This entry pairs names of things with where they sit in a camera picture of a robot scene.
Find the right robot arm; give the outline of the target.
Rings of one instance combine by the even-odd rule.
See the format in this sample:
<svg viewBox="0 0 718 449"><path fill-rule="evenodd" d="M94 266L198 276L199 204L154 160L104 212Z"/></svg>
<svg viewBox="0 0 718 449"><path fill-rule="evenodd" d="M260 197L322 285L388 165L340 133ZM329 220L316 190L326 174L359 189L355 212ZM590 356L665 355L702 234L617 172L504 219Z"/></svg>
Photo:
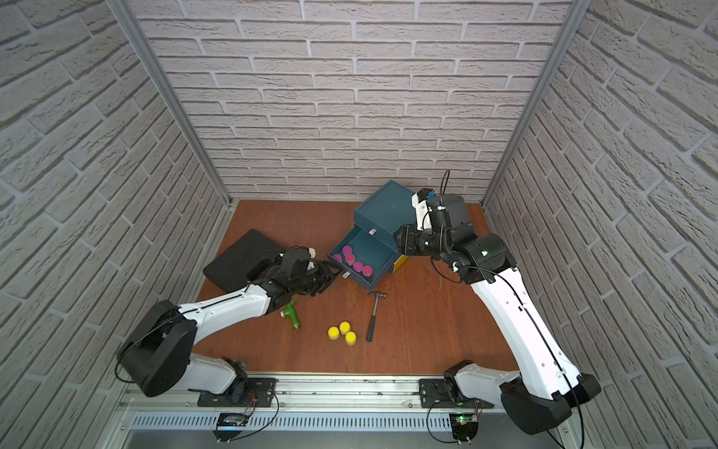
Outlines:
<svg viewBox="0 0 718 449"><path fill-rule="evenodd" d="M541 319L507 243L497 234L476 235L461 196L425 188L411 204L415 224L400 226L394 235L401 254L439 260L470 286L518 365L517 370L471 361L454 365L444 374L450 400L499 405L521 431L535 435L558 427L598 396L596 377L579 371Z"/></svg>

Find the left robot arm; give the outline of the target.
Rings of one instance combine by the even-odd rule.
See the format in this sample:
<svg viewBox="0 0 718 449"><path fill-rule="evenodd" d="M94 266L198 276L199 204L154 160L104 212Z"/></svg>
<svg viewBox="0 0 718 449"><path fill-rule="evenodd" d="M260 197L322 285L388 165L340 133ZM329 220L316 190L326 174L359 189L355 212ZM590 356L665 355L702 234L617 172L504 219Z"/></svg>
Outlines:
<svg viewBox="0 0 718 449"><path fill-rule="evenodd" d="M247 396L247 374L227 357L198 355L198 342L227 327L273 314L296 296L325 292L340 273L312 248L292 247L239 270L233 292L196 303L162 300L151 306L117 353L115 372L149 398L170 390L205 392L238 403Z"/></svg>

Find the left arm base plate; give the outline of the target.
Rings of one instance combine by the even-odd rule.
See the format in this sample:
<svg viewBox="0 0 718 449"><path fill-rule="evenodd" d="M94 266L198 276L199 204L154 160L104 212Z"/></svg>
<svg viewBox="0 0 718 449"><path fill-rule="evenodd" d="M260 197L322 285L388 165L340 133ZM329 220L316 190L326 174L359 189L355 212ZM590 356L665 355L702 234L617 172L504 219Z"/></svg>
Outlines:
<svg viewBox="0 0 718 449"><path fill-rule="evenodd" d="M198 407L220 408L270 408L277 384L276 378L249 377L236 380L222 394L201 392L197 401Z"/></svg>

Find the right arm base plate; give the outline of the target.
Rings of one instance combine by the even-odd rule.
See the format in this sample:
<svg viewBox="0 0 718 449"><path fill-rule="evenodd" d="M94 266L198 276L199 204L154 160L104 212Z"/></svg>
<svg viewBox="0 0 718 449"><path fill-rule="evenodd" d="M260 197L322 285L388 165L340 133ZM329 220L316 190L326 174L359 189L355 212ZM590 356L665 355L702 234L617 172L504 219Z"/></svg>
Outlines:
<svg viewBox="0 0 718 449"><path fill-rule="evenodd" d="M432 405L459 409L495 408L493 403L464 396L454 381L444 378L420 379L418 393L424 409L428 409Z"/></svg>

